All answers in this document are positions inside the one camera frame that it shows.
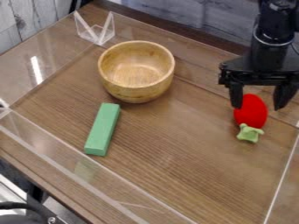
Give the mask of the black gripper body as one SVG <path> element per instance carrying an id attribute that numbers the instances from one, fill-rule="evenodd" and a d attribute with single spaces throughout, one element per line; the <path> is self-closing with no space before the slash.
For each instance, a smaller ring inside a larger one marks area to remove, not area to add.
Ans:
<path id="1" fill-rule="evenodd" d="M 268 71 L 252 67 L 248 55 L 221 62 L 218 84 L 228 87 L 230 82 L 249 86 L 277 86 L 299 82 L 299 56 L 287 55 L 281 67 Z"/>

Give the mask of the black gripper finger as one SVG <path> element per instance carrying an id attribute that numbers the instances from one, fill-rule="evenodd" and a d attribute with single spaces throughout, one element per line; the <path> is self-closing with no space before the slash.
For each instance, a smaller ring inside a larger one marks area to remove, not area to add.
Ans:
<path id="1" fill-rule="evenodd" d="M 232 81 L 228 86 L 230 106 L 240 109 L 242 105 L 242 84 Z"/>
<path id="2" fill-rule="evenodd" d="M 285 107 L 287 103 L 295 97 L 299 90 L 299 82 L 277 82 L 273 92 L 273 107 L 278 110 Z"/>

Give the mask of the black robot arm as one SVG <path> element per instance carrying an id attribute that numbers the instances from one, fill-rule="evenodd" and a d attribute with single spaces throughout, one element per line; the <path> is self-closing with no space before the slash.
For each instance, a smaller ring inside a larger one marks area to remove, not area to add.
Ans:
<path id="1" fill-rule="evenodd" d="M 299 0 L 257 0 L 257 5 L 249 50 L 218 64 L 218 84 L 234 109 L 242 105 L 244 86 L 273 86 L 278 110 L 299 91 L 299 56 L 288 52 L 299 32 Z"/>

